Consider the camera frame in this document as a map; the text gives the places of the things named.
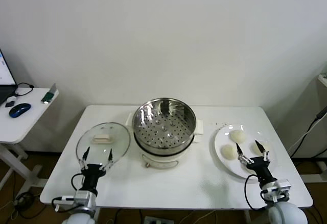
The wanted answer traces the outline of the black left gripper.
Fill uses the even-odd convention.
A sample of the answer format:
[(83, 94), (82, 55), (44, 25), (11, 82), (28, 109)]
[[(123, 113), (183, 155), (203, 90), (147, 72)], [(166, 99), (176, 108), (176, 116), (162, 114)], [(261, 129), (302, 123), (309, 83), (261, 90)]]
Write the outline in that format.
[(81, 190), (96, 191), (99, 178), (105, 176), (106, 170), (113, 166), (113, 152), (112, 149), (103, 149), (101, 151), (101, 165), (100, 164), (87, 164), (86, 160), (90, 147), (83, 153), (81, 159), (78, 160), (81, 173), (84, 176), (84, 181)]

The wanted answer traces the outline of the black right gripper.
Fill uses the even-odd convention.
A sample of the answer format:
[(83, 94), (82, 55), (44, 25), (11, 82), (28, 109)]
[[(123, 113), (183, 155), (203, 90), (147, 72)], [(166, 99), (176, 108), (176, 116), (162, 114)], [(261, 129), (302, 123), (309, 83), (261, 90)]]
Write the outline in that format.
[(247, 169), (253, 170), (259, 180), (259, 183), (270, 183), (274, 182), (275, 178), (272, 176), (268, 166), (270, 164), (269, 151), (265, 150), (264, 146), (257, 140), (255, 141), (262, 156), (248, 158), (243, 154), (238, 143), (236, 143), (238, 160), (246, 165)]

